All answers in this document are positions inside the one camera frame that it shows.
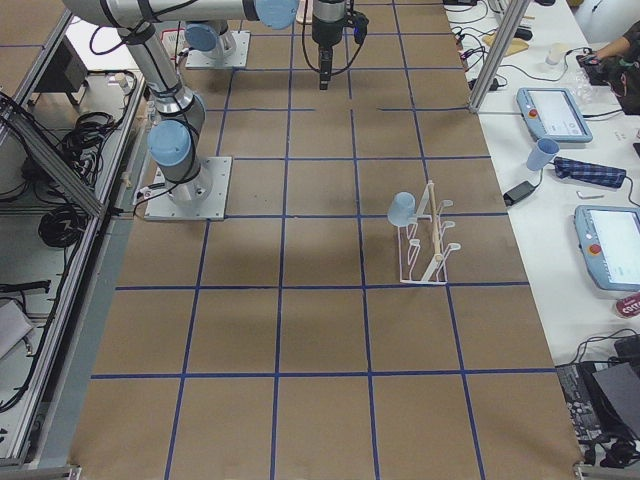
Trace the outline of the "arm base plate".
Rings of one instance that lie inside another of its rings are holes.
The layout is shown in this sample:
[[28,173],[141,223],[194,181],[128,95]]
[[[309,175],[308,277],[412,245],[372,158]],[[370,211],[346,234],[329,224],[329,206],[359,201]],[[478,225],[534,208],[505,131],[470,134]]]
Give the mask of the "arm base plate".
[[231,157],[201,159],[199,175],[170,194],[161,188],[158,198],[146,203],[144,219],[150,221],[222,221],[231,177]]
[[227,30],[218,35],[207,25],[191,24],[185,32],[190,47],[186,68],[192,70],[244,68],[250,43],[249,31]]

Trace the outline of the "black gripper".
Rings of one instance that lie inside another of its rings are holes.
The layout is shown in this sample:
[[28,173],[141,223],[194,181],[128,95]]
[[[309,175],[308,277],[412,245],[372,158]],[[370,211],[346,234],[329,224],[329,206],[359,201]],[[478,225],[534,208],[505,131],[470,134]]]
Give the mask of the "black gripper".
[[345,0],[314,0],[312,39],[318,45],[319,89],[327,90],[332,77],[332,48],[337,45],[346,25]]

